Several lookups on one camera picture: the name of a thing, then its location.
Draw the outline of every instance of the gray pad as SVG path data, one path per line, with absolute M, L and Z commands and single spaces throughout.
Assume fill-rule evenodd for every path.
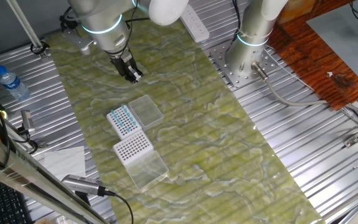
M 353 8 L 358 11 L 358 0 L 353 3 Z M 350 5 L 346 4 L 307 23 L 358 76 L 358 20 L 353 16 Z

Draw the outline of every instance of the bottle cap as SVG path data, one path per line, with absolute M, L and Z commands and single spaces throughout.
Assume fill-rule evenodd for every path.
M 0 65 L 0 75 L 5 75 L 6 74 L 6 68 L 5 68 L 5 66 L 3 66 L 3 65 Z

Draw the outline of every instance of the green marble mat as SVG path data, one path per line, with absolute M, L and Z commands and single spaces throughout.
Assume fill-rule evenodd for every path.
M 130 47 L 145 74 L 136 85 L 95 46 L 83 56 L 62 34 L 47 42 L 101 180 L 128 200 L 135 223 L 323 223 L 181 22 L 134 22 Z M 164 115 L 146 134 L 169 173 L 142 194 L 105 116 L 146 94 Z M 130 223 L 126 205 L 111 203 Z

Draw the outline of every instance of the power strip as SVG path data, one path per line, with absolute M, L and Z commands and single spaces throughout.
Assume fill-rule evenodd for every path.
M 154 146 L 143 131 L 138 131 L 114 145 L 114 152 L 124 166 L 143 158 Z
M 187 31 L 190 33 L 195 42 L 204 42 L 209 38 L 208 29 L 206 29 L 197 13 L 190 5 L 186 6 L 180 20 L 185 25 Z
M 121 140 L 142 129 L 126 105 L 112 110 L 106 117 Z

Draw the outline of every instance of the wooden surface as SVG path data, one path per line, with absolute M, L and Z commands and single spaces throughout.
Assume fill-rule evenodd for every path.
M 292 70 L 335 110 L 358 100 L 358 76 L 306 21 L 348 3 L 348 0 L 320 1 L 311 12 L 276 24 L 269 40 Z M 333 72 L 333 76 L 329 77 L 328 72 Z

